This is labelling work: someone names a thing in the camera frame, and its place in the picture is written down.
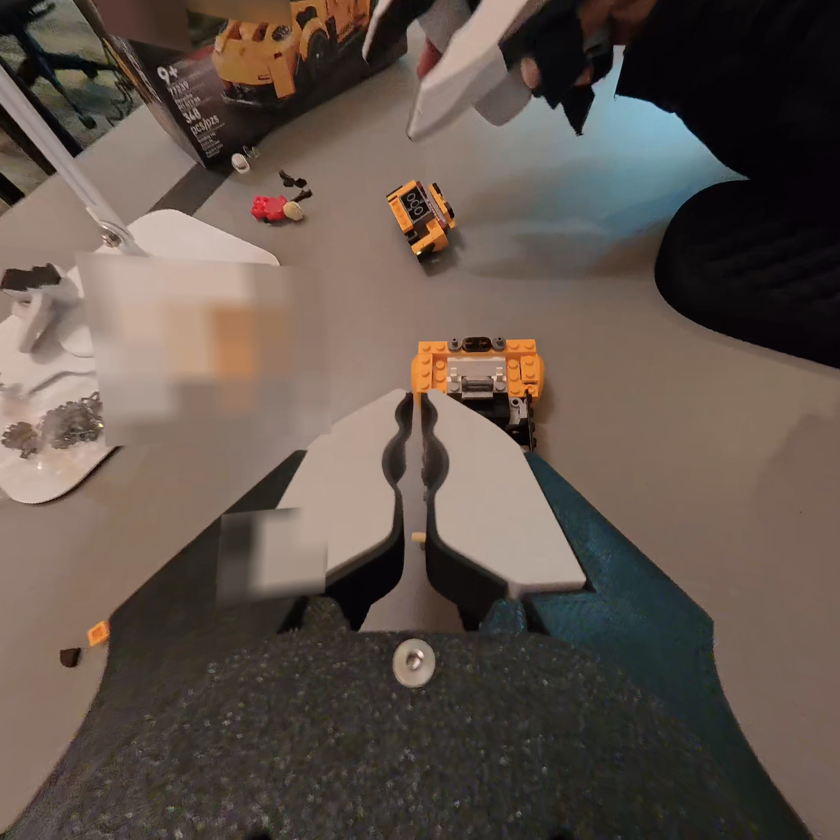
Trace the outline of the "orange black lego car chassis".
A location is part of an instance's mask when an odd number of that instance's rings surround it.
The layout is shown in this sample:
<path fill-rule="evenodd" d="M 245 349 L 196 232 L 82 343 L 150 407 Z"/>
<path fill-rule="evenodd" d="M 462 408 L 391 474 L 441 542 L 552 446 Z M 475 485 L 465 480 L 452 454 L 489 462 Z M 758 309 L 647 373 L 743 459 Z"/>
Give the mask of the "orange black lego car chassis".
<path fill-rule="evenodd" d="M 420 402 L 438 391 L 501 428 L 524 452 L 537 449 L 534 407 L 545 368 L 533 339 L 473 336 L 419 341 L 411 367 Z"/>

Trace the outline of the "orange black lego assembly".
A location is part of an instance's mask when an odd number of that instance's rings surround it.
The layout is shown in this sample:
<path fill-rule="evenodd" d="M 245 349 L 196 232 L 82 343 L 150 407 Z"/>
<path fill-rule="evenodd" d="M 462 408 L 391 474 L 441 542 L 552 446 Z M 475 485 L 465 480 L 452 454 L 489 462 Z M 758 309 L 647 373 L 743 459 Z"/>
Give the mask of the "orange black lego assembly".
<path fill-rule="evenodd" d="M 437 183 L 410 181 L 391 191 L 386 201 L 420 264 L 447 248 L 456 216 Z"/>

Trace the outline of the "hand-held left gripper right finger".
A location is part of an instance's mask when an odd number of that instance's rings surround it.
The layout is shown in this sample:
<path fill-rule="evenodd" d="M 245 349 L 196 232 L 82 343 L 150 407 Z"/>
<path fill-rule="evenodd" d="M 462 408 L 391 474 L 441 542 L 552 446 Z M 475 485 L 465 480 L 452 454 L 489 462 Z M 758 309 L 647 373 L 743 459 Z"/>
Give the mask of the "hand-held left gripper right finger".
<path fill-rule="evenodd" d="M 504 599 L 582 592 L 585 571 L 520 445 L 439 391 L 420 411 L 427 578 L 466 627 Z"/>

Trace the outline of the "person's right hand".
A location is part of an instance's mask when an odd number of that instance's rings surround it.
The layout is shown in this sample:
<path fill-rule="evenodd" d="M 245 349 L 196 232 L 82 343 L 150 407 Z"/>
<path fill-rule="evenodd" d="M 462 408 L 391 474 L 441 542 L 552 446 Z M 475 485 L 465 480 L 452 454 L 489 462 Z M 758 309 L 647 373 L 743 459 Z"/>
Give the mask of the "person's right hand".
<path fill-rule="evenodd" d="M 549 1 L 515 27 L 499 44 L 506 66 L 523 76 L 525 64 L 538 79 L 526 89 L 551 109 L 561 109 L 581 136 L 595 99 L 594 84 L 613 69 L 615 43 L 610 24 L 587 35 L 582 2 Z"/>

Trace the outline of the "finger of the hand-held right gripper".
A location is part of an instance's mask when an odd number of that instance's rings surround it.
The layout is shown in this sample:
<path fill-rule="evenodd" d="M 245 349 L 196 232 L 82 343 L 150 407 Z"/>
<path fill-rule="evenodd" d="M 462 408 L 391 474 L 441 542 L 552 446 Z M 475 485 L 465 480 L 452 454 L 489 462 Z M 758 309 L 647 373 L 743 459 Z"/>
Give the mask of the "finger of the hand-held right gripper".
<path fill-rule="evenodd" d="M 531 13 L 529 1 L 484 1 L 474 12 L 467 1 L 434 2 L 419 24 L 441 57 L 416 93 L 410 140 L 442 130 L 505 79 L 522 79 L 507 68 L 499 44 Z"/>
<path fill-rule="evenodd" d="M 373 65 L 380 61 L 421 14 L 421 1 L 375 2 L 363 44 L 365 62 Z"/>

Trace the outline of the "white book stand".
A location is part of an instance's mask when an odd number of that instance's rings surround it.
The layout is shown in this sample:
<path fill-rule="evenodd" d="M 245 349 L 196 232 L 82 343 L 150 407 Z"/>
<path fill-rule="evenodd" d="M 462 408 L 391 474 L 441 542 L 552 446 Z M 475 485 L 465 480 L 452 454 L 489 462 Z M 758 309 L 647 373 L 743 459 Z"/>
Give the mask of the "white book stand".
<path fill-rule="evenodd" d="M 58 140 L 9 72 L 2 70 L 1 76 L 3 109 L 24 131 L 25 136 L 34 142 L 60 178 L 77 194 L 97 226 L 102 245 L 96 256 L 174 258 L 185 266 L 198 261 L 213 268 L 229 268 L 234 264 L 279 265 L 277 259 L 265 250 L 175 210 L 153 211 L 126 225 L 80 170 L 75 158 Z M 84 291 L 78 267 L 63 271 L 78 286 L 84 307 Z M 85 356 L 76 356 L 65 350 L 56 329 L 45 333 L 32 353 L 20 353 L 14 347 L 19 321 L 12 314 L 12 306 L 11 298 L 2 292 L 2 391 L 11 391 L 24 397 L 99 393 L 100 383 L 89 328 L 75 337 L 81 339 L 79 344 L 84 343 L 89 348 Z M 94 469 L 69 479 L 3 479 L 1 468 L 2 495 L 25 505 L 44 504 L 73 491 Z"/>

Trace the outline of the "clear bag of screws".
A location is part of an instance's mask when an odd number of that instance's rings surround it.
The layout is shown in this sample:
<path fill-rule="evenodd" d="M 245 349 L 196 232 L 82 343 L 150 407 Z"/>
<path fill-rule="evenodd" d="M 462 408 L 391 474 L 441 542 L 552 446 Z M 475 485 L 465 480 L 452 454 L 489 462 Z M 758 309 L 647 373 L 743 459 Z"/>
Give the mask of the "clear bag of screws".
<path fill-rule="evenodd" d="M 2 478 L 69 479 L 111 452 L 98 392 L 24 397 L 2 391 Z"/>

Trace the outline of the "red lego minifigure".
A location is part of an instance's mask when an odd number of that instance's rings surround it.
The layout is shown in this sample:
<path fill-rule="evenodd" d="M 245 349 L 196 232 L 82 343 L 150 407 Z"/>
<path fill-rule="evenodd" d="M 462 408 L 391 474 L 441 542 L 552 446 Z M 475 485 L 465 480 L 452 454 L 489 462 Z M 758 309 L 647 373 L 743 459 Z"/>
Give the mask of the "red lego minifigure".
<path fill-rule="evenodd" d="M 255 196 L 250 213 L 256 220 L 266 224 L 286 221 L 299 223 L 305 217 L 301 205 L 284 196 Z"/>

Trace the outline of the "loose grey black-edged part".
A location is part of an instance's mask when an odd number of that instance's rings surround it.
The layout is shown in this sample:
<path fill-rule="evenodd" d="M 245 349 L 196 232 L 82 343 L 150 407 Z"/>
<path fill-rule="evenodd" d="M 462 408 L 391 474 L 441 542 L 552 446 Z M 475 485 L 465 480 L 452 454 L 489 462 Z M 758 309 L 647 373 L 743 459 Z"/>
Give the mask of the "loose grey black-edged part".
<path fill-rule="evenodd" d="M 31 269 L 6 269 L 2 292 L 11 298 L 12 314 L 19 321 L 16 351 L 31 354 L 45 333 L 58 331 L 59 342 L 71 354 L 85 356 L 88 346 L 76 339 L 88 331 L 88 320 L 78 286 L 52 263 Z"/>

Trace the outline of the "black lego set box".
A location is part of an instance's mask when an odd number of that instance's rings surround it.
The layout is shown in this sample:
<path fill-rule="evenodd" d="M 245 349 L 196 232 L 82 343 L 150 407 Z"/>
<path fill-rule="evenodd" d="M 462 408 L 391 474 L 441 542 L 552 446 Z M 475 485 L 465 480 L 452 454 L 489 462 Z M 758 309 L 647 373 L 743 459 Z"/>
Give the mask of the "black lego set box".
<path fill-rule="evenodd" d="M 400 59 L 362 47 L 379 2 L 95 1 L 109 46 L 161 126 L 205 167 Z"/>

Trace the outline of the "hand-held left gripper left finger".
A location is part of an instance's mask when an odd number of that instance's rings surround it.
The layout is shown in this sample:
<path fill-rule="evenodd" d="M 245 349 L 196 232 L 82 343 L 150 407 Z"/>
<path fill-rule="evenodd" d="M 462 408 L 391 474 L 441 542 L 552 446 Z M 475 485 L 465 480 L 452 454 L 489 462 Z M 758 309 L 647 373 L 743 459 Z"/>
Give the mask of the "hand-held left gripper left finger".
<path fill-rule="evenodd" d="M 298 511 L 303 537 L 325 548 L 315 593 L 336 601 L 352 628 L 403 576 L 398 483 L 413 409 L 411 395 L 394 390 L 340 419 L 309 446 L 277 504 Z"/>

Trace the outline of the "black office chair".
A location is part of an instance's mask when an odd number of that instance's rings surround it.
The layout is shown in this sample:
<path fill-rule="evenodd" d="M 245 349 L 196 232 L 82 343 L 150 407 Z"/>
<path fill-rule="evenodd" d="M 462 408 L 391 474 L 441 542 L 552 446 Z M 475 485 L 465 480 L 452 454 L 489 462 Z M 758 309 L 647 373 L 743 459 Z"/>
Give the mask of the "black office chair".
<path fill-rule="evenodd" d="M 11 76 L 82 139 L 137 109 L 131 83 L 77 2 L 2 2 L 1 37 Z"/>

